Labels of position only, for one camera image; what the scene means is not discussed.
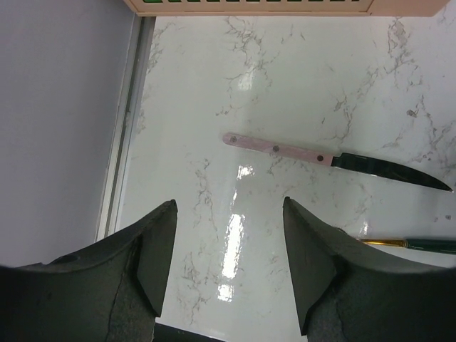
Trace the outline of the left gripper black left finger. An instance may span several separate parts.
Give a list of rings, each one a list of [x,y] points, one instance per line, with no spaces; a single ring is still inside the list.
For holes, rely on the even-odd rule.
[[[151,341],[170,273],[177,203],[50,264],[1,268],[3,341]]]

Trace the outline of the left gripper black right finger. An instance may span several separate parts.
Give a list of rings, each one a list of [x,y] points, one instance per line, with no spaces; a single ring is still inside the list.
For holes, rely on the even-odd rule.
[[[299,329],[309,341],[453,341],[455,270],[394,256],[283,203]]]

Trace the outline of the gold fork green handle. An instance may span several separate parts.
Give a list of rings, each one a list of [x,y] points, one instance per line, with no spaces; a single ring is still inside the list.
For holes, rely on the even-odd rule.
[[[455,254],[455,241],[447,239],[358,239],[378,246],[400,247],[424,252]]]

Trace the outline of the knife pink handle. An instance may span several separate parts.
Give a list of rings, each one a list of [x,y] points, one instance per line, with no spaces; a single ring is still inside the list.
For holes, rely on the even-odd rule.
[[[263,152],[279,157],[291,158],[317,165],[334,167],[341,170],[362,173],[387,180],[395,180],[412,185],[419,185],[430,189],[452,192],[453,189],[443,181],[411,167],[395,162],[380,160],[343,152],[340,155],[309,150],[302,147],[270,142],[267,140],[251,138],[235,133],[223,135],[222,141],[233,147]]]

